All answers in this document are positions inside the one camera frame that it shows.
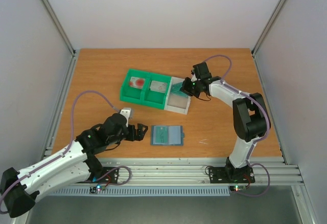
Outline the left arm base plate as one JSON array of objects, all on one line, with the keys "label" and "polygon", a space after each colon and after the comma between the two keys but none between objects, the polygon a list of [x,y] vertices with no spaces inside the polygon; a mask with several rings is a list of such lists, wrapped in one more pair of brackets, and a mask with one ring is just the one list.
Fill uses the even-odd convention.
[{"label": "left arm base plate", "polygon": [[81,181],[80,183],[114,183],[118,182],[119,170],[113,169],[113,167],[103,167],[100,173],[91,173],[87,180]]}]

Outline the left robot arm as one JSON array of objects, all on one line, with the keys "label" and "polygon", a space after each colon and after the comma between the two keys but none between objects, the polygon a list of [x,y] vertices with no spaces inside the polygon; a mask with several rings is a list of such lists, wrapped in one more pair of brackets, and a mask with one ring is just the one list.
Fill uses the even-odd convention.
[{"label": "left robot arm", "polygon": [[30,211],[46,195],[71,184],[98,182],[103,166],[96,154],[119,146],[121,141],[141,141],[148,131],[144,124],[129,124],[126,110],[108,117],[104,123],[83,131],[67,146],[29,167],[5,170],[1,177],[1,204],[11,218]]}]

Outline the teal leather card holder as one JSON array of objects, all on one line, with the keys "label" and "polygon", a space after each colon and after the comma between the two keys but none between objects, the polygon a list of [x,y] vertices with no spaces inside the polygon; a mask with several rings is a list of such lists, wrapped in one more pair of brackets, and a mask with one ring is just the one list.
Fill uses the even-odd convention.
[{"label": "teal leather card holder", "polygon": [[184,131],[180,125],[153,125],[151,126],[152,146],[183,146]]}]

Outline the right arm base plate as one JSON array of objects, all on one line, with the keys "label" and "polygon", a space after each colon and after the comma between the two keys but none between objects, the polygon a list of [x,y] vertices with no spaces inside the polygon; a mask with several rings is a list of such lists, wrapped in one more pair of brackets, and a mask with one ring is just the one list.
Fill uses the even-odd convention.
[{"label": "right arm base plate", "polygon": [[247,184],[255,183],[253,169],[249,166],[234,168],[232,166],[214,167],[206,166],[205,174],[209,177],[211,184]]}]

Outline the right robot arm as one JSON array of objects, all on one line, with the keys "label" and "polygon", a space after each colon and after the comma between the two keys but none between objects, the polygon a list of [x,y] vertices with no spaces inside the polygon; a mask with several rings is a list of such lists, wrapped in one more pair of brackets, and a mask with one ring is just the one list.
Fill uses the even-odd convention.
[{"label": "right robot arm", "polygon": [[256,144],[270,131],[270,120],[263,96],[245,93],[229,85],[221,77],[213,77],[206,62],[193,66],[192,78],[186,77],[180,91],[200,98],[201,93],[217,98],[232,108],[233,127],[237,135],[234,149],[223,168],[215,168],[213,175],[228,183],[239,183],[250,177],[249,158]]}]

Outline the white translucent bin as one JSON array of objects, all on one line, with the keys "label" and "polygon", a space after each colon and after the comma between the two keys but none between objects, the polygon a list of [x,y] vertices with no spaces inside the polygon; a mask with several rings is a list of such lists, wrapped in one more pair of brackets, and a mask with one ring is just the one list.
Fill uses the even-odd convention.
[{"label": "white translucent bin", "polygon": [[171,77],[171,81],[167,89],[168,92],[165,100],[164,110],[183,114],[183,115],[186,115],[188,113],[189,106],[191,103],[191,98],[190,97],[184,98],[170,93],[172,84],[183,82],[183,81],[184,79],[182,78]]}]

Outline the teal VIP card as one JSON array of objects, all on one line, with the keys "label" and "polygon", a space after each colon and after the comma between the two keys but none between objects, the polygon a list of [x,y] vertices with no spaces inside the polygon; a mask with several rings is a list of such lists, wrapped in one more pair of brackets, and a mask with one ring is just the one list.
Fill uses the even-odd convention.
[{"label": "teal VIP card", "polygon": [[153,126],[152,132],[153,145],[168,145],[169,131],[167,126]]},{"label": "teal VIP card", "polygon": [[182,92],[180,90],[182,88],[182,84],[183,84],[183,82],[172,84],[170,93],[173,95],[180,96],[180,97],[188,98],[189,95],[185,94],[184,92]]}]

